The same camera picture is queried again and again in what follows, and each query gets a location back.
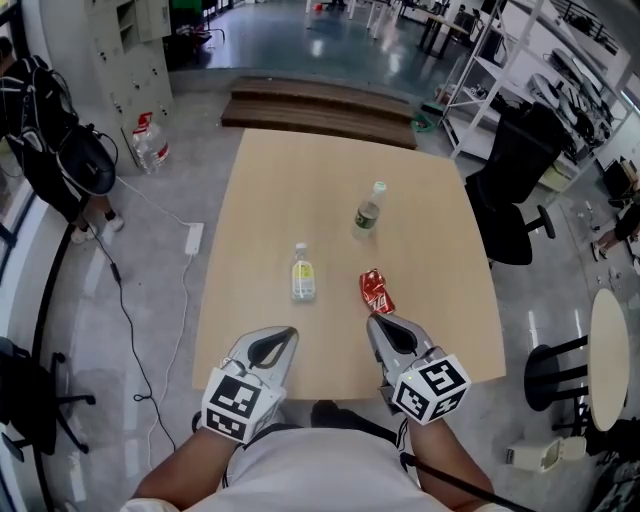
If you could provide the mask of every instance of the white shirt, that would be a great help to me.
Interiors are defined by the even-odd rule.
[[[229,487],[189,512],[447,512],[402,469],[388,441],[357,430],[272,432],[229,468]],[[166,502],[129,501],[121,512],[176,512]],[[478,512],[507,512],[485,505]]]

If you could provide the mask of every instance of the white locker cabinet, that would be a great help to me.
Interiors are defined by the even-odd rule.
[[[115,9],[119,0],[84,0],[84,12],[88,15]]]
[[[169,0],[135,0],[135,4],[141,41],[171,35]]]
[[[171,113],[162,46],[162,37],[171,33],[169,0],[76,1],[84,2],[102,105],[120,128],[119,147],[124,143],[130,150],[141,114],[152,112],[154,121],[164,124]]]

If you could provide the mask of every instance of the black and white marker cube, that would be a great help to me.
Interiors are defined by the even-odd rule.
[[[202,398],[202,425],[248,443],[275,414],[286,392],[267,387],[250,374],[239,377],[214,368]]]
[[[456,356],[449,355],[400,374],[393,403],[426,425],[456,410],[470,385]]]

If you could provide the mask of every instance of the black strap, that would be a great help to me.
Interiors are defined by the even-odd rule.
[[[400,454],[400,464],[402,464],[402,467],[405,471],[407,470],[407,466],[415,467],[421,471],[424,471],[425,473],[429,473],[431,476],[436,477],[438,480],[442,480],[443,482],[453,485],[454,487],[457,487],[458,489],[461,489],[464,492],[471,494],[472,496],[476,496],[481,500],[488,501],[489,503],[495,503],[496,505],[506,507],[515,512],[535,512],[530,508],[523,507],[522,505],[518,505],[513,501],[509,501],[505,498],[501,498],[500,496],[496,496],[493,493],[480,489],[479,487],[471,485],[464,480],[460,480],[455,476],[451,476],[448,473],[443,473],[442,471],[438,471],[431,466],[427,466],[426,464],[420,462],[415,457],[415,455],[411,455],[410,453],[402,452]]]

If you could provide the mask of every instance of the white cable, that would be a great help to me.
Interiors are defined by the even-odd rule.
[[[180,220],[178,218],[177,215],[168,212],[167,210],[165,210],[164,208],[162,208],[160,205],[154,203],[151,199],[149,199],[147,196],[145,196],[142,192],[140,192],[137,188],[135,188],[133,185],[129,185],[129,183],[127,183],[126,181],[124,181],[120,176],[117,176],[118,180],[127,188],[133,190],[136,194],[138,194],[140,197],[142,197],[142,199],[144,199],[147,203],[155,206],[158,210],[160,210],[162,213],[164,213],[165,215],[168,215],[169,217],[173,217],[175,220],[177,220],[180,224],[182,224],[183,226],[187,226],[188,228],[191,227],[191,224],[189,224],[188,222],[184,222],[182,220]]]
[[[184,270],[182,271],[182,289],[184,290],[184,310],[182,312],[182,327],[180,328],[180,335],[178,336],[175,349],[173,350],[173,356],[171,357],[171,362],[169,363],[169,366],[167,366],[167,371],[164,376],[164,391],[162,392],[162,396],[158,401],[158,411],[160,410],[160,406],[162,405],[162,401],[164,400],[164,397],[167,395],[167,390],[169,389],[169,372],[171,371],[173,362],[176,360],[176,355],[178,354],[178,348],[180,347],[180,341],[182,341],[182,336],[184,335],[184,326],[187,321],[187,305],[189,304],[189,292],[187,292],[187,286],[184,284],[184,276],[186,275],[192,260],[193,260],[193,254],[189,256],[189,261],[187,261],[187,264],[184,267]],[[154,431],[157,424],[158,424],[158,416],[156,416],[156,420],[153,422],[153,425],[151,426],[151,430],[149,430],[149,433],[147,434],[147,448],[148,448],[147,463],[149,465],[149,471],[151,471],[152,469],[151,467],[151,433]]]
[[[165,215],[168,215],[169,217],[173,217],[177,222],[179,222],[183,226],[191,228],[191,224],[190,223],[184,222],[182,219],[180,219],[174,213],[171,213],[171,212],[165,210],[164,208],[162,208],[159,204],[154,203],[151,199],[149,199],[147,196],[145,196],[142,192],[140,192],[133,185],[130,185],[129,183],[127,183],[120,176],[117,176],[117,178],[125,187],[127,187],[129,190],[132,190],[133,192],[138,194],[147,203],[149,203],[152,206],[155,206],[158,210],[160,210]],[[162,391],[162,396],[160,397],[160,400],[158,401],[158,411],[160,411],[160,406],[162,405],[162,401],[164,400],[165,396],[167,395],[167,391],[169,389],[169,372],[171,371],[171,367],[173,366],[173,363],[176,360],[176,355],[178,354],[178,349],[180,348],[180,342],[182,341],[182,337],[184,335],[184,328],[185,328],[185,324],[186,324],[186,321],[187,321],[187,306],[189,304],[189,293],[187,292],[187,286],[184,283],[184,277],[185,277],[185,275],[187,273],[187,270],[189,269],[189,265],[191,265],[191,261],[193,261],[193,254],[191,254],[189,256],[189,261],[187,261],[187,264],[185,265],[184,270],[182,271],[182,279],[181,279],[181,281],[182,281],[182,289],[184,290],[184,310],[182,312],[182,327],[180,328],[180,335],[178,336],[178,339],[176,340],[176,346],[175,346],[175,348],[173,350],[173,356],[171,357],[171,362],[169,363],[169,366],[167,366],[167,371],[165,372],[164,390]],[[154,429],[158,425],[159,419],[160,419],[159,416],[156,416],[156,419],[153,422],[153,425],[151,426],[151,429],[147,433],[147,464],[149,466],[149,470],[152,469],[152,467],[151,467],[151,434],[153,433]]]

